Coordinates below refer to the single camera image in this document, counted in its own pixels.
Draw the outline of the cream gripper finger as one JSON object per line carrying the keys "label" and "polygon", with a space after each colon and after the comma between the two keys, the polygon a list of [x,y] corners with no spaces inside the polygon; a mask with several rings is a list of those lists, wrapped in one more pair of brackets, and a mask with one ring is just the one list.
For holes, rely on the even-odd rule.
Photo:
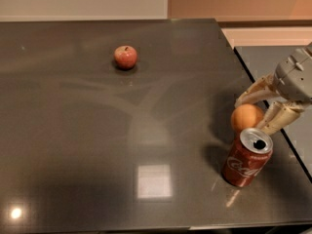
{"label": "cream gripper finger", "polygon": [[274,101],[256,127],[271,136],[298,119],[306,108],[301,101]]}
{"label": "cream gripper finger", "polygon": [[279,94],[276,91],[273,81],[274,76],[272,74],[260,77],[236,99],[234,106],[255,104],[261,100],[276,98]]}

